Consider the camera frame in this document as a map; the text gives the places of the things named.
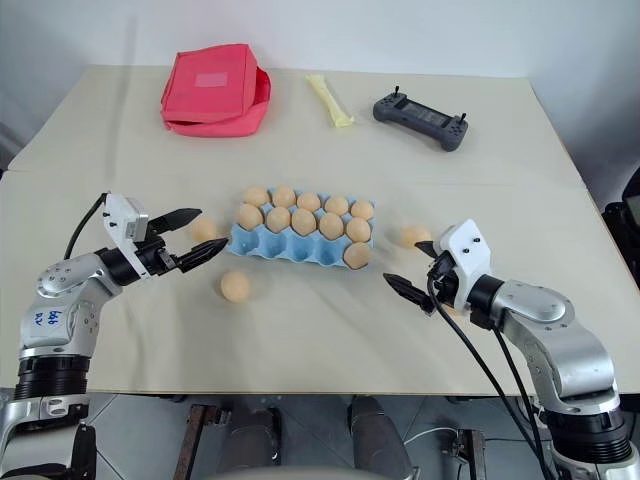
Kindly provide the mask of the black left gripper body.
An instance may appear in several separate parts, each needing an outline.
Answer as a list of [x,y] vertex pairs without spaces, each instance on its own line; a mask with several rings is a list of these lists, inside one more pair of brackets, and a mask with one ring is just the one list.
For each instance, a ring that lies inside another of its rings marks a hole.
[[152,235],[134,245],[136,257],[150,276],[161,276],[177,267],[177,257],[167,252],[161,236]]

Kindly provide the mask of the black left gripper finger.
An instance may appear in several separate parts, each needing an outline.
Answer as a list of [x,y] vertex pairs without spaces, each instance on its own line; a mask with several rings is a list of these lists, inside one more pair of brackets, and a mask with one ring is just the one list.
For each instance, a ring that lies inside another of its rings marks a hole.
[[175,259],[176,267],[186,273],[203,265],[217,256],[227,245],[226,237],[207,240],[193,247],[188,253]]
[[148,227],[157,235],[179,230],[190,224],[202,213],[197,208],[180,208],[149,221]]

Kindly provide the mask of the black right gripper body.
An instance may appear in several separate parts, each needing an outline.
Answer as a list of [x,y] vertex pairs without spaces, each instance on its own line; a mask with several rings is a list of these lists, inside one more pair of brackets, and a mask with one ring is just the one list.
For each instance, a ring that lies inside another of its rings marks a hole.
[[455,308],[459,279],[454,272],[456,263],[453,257],[448,252],[437,254],[434,249],[427,249],[426,254],[434,260],[427,276],[433,277],[435,293],[427,295],[424,307],[425,313],[428,316],[432,316],[436,312],[436,302],[456,313],[462,314],[466,312],[469,309],[466,304],[463,304],[460,309]]

